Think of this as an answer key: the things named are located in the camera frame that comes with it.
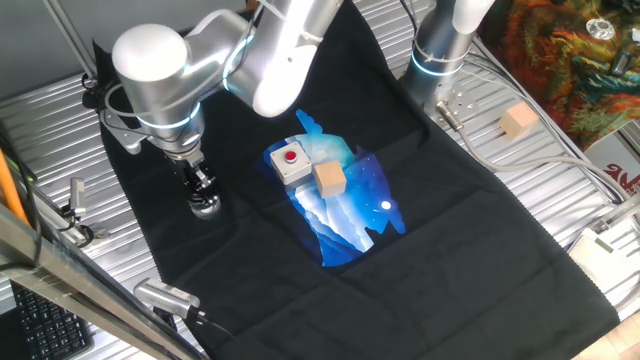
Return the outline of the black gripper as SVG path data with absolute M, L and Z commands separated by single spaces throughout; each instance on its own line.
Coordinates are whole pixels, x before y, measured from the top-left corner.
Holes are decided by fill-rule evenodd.
M 206 167 L 201 166 L 203 161 L 202 154 L 172 161 L 176 174 L 181 177 L 183 194 L 188 201 L 195 200 L 196 192 L 205 200 L 218 199 L 216 179 Z

